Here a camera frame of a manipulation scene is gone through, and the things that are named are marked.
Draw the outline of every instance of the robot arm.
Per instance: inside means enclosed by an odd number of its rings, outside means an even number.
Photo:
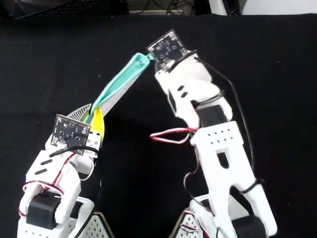
[[[81,181],[87,180],[94,170],[105,132],[103,117],[147,68],[150,60],[150,55],[136,53],[94,103],[67,117],[56,116],[45,150],[40,151],[26,175],[25,193],[19,205],[18,238],[33,237],[35,233],[70,238],[82,233],[92,216],[94,203],[79,197]],[[78,173],[87,177],[80,179]],[[87,234],[93,235],[91,231],[85,232]]]
[[[228,208],[229,191],[235,186],[244,193],[254,215],[263,224],[264,236],[276,234],[276,222],[264,190],[260,184],[254,186],[256,179],[243,148],[242,136],[237,123],[231,121],[232,109],[219,95],[219,88],[212,84],[208,71],[197,60],[198,55],[184,48],[174,31],[150,45],[148,51],[159,65],[155,77],[175,116],[196,130],[191,144],[203,169],[213,213],[199,205],[196,212],[200,223],[209,234],[217,234],[217,237],[242,237],[232,225]],[[227,165],[220,162],[220,157]]]

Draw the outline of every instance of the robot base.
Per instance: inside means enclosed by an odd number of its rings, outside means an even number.
[[[93,212],[94,203],[78,197],[83,203],[78,218],[70,218],[65,224],[58,224],[53,230],[33,226],[21,217],[18,225],[18,238],[113,238],[112,231],[100,212]]]
[[[202,195],[195,199],[199,202],[208,200],[209,195]],[[239,219],[249,215],[248,211],[232,196],[229,197],[229,215],[231,220]],[[169,238],[223,238],[221,232],[217,233],[215,223],[204,224],[204,221],[213,221],[211,214],[204,207],[192,200],[178,218]]]

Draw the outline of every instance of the perforated bracket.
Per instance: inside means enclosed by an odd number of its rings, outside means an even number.
[[[196,134],[198,134],[197,137],[194,136],[191,140],[192,145],[195,143],[195,138],[204,137],[216,151],[224,150],[232,145],[243,145],[243,139],[235,121],[201,128]]]
[[[238,125],[230,121],[200,128],[191,144],[195,147],[210,191],[209,204],[219,221],[219,228],[228,238],[236,238],[228,213],[229,192],[232,186],[244,191],[255,182]],[[269,236],[276,233],[276,222],[261,185],[244,194],[252,210],[264,225]]]

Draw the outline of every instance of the black cloth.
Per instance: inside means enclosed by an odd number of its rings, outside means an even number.
[[[16,235],[24,177],[55,114],[92,102],[136,52],[171,28],[235,84],[278,237],[316,231],[317,16],[109,16],[0,24],[2,237]],[[243,131],[230,88],[214,81],[226,89]],[[169,108],[152,64],[106,116],[97,207],[116,237],[167,237],[188,206],[182,182],[196,165],[193,148],[149,139],[176,126],[184,123]],[[194,195],[207,192],[201,171],[188,187]],[[95,173],[83,195],[97,193]]]

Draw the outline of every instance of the circuit board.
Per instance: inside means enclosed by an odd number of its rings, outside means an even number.
[[[174,30],[170,30],[156,40],[147,47],[147,50],[163,71],[169,70],[175,62],[189,53]]]
[[[56,115],[51,145],[57,146],[58,143],[63,143],[67,147],[86,145],[89,132],[90,125],[63,115]],[[83,155],[84,150],[76,150],[74,153]]]

